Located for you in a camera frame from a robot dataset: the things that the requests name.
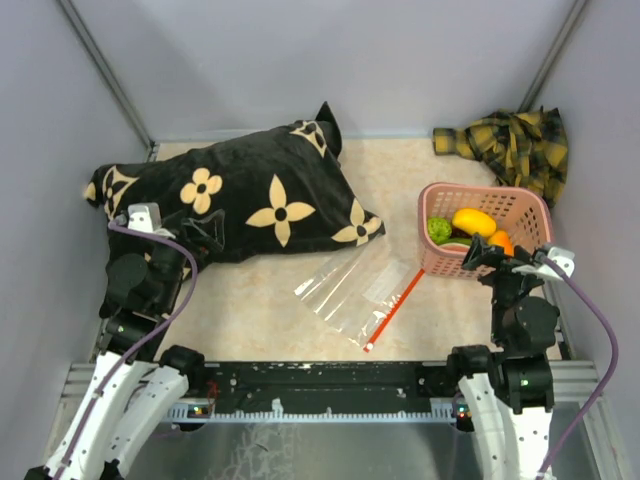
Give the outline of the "pink plastic basket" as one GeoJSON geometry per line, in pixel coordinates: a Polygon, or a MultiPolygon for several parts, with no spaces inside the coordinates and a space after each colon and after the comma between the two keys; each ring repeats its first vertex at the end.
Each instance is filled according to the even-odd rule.
{"type": "Polygon", "coordinates": [[[425,187],[418,198],[418,238],[420,266],[430,276],[475,280],[491,269],[481,266],[474,271],[462,268],[467,250],[440,247],[432,242],[427,220],[441,217],[450,220],[456,211],[474,208],[491,216],[500,230],[506,231],[514,245],[528,252],[554,241],[551,217],[546,203],[535,193],[516,187],[469,186],[437,182],[425,187]]]}

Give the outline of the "black floral pillow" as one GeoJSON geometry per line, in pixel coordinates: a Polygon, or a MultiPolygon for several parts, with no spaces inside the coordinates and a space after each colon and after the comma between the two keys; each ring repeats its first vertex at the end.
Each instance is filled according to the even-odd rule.
{"type": "Polygon", "coordinates": [[[211,263],[256,255],[331,252],[385,232],[345,178],[342,136],[328,104],[316,117],[190,149],[164,161],[97,168],[84,197],[108,219],[137,203],[161,218],[225,212],[225,247],[211,263]]]}

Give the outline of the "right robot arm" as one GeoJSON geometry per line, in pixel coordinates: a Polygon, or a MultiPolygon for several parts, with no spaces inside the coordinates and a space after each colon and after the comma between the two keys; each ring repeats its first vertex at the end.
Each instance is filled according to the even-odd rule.
{"type": "Polygon", "coordinates": [[[558,309],[532,295],[542,278],[526,269],[531,256],[513,255],[474,235],[462,262],[482,267],[479,282],[492,290],[491,351],[485,345],[456,346],[447,358],[447,384],[461,395],[476,436],[485,479],[546,479],[544,461],[555,404],[547,351],[556,343],[558,309]]]}

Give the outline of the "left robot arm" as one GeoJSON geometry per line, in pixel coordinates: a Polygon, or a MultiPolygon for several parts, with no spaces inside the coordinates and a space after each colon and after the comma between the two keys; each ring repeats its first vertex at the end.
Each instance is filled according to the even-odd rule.
{"type": "Polygon", "coordinates": [[[122,353],[102,349],[65,436],[26,478],[124,479],[169,408],[185,394],[194,397],[206,389],[201,353],[177,345],[162,355],[156,351],[192,297],[180,289],[185,281],[196,282],[197,255],[224,248],[224,220],[221,209],[202,219],[177,213],[163,220],[157,204],[138,203],[109,221],[115,235],[152,247],[150,256],[127,252],[107,264],[105,297],[116,306],[112,317],[132,316],[154,325],[128,331],[122,353]]]}

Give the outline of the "watermelon slice toy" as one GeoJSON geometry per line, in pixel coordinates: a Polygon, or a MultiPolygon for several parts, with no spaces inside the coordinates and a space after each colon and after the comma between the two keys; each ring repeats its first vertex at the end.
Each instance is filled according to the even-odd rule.
{"type": "Polygon", "coordinates": [[[439,247],[448,251],[464,252],[470,248],[471,243],[471,238],[449,238],[441,243],[439,247]]]}

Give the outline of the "yellow plaid cloth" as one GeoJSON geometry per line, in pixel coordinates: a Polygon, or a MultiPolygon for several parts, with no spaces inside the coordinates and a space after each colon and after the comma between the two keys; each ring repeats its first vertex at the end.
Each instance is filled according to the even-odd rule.
{"type": "Polygon", "coordinates": [[[497,110],[465,128],[435,128],[432,143],[435,154],[480,162],[500,185],[530,190],[549,208],[567,183],[568,137],[557,108],[497,110]]]}

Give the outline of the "orange toy fruit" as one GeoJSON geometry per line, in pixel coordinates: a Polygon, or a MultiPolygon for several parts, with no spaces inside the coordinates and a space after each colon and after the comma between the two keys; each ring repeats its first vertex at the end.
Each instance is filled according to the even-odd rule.
{"type": "Polygon", "coordinates": [[[504,253],[508,256],[514,256],[514,246],[511,243],[509,235],[504,230],[497,230],[487,239],[487,243],[490,246],[501,247],[504,253]]]}

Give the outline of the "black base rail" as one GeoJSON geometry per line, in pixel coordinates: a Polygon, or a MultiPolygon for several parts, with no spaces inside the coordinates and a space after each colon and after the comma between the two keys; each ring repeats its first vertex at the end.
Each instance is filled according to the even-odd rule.
{"type": "Polygon", "coordinates": [[[443,361],[206,363],[184,401],[216,414],[429,413],[449,399],[461,376],[443,361]]]}

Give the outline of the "clear zip top bag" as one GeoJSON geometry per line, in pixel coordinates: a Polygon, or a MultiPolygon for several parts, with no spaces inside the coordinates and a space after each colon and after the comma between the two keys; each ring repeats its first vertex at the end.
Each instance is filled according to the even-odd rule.
{"type": "Polygon", "coordinates": [[[424,275],[383,239],[338,252],[294,290],[331,329],[366,353],[424,275]]]}

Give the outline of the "yellow toy mango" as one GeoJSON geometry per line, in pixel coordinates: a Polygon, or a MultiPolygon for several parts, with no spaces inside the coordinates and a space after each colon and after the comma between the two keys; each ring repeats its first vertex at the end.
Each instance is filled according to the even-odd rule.
{"type": "Polygon", "coordinates": [[[474,208],[463,208],[456,211],[451,219],[454,228],[473,236],[490,237],[497,231],[496,221],[488,214],[474,208]]]}

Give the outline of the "green bumpy toy fruit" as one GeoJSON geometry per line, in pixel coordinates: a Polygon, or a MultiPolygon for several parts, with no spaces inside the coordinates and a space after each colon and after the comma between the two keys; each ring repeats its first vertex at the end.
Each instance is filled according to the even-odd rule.
{"type": "Polygon", "coordinates": [[[451,238],[453,228],[446,218],[429,217],[426,226],[429,238],[436,245],[441,245],[451,238]]]}

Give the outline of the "dark red toy fruit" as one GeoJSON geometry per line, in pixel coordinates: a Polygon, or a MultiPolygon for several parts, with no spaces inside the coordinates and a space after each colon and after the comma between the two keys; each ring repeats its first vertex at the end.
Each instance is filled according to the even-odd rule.
{"type": "Polygon", "coordinates": [[[453,228],[451,233],[451,238],[458,239],[471,239],[473,237],[473,233],[469,234],[468,232],[461,230],[459,228],[453,228]]]}

